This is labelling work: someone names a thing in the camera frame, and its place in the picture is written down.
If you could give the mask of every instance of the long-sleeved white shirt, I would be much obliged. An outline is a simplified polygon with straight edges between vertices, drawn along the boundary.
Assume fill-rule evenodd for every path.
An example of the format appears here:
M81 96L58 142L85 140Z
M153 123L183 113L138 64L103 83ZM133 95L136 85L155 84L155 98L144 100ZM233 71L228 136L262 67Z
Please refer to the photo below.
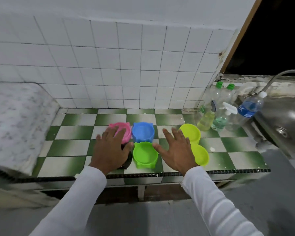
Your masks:
M85 167L71 189L30 236L81 235L106 183L100 170ZM190 169L181 185L193 199L212 236L263 235L215 186L202 167Z

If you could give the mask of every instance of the person's right hand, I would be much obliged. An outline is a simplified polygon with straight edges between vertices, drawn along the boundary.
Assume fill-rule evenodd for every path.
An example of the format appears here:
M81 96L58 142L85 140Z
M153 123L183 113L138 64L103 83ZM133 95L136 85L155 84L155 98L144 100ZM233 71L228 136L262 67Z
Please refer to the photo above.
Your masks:
M173 136L163 128L163 133L169 144L169 150L164 150L159 144L153 143L153 147L161 157L164 159L165 163L173 170L179 171L183 176L193 167L198 167L194 159L194 155L191 151L191 145L189 138L185 138L182 131L177 131L172 128Z

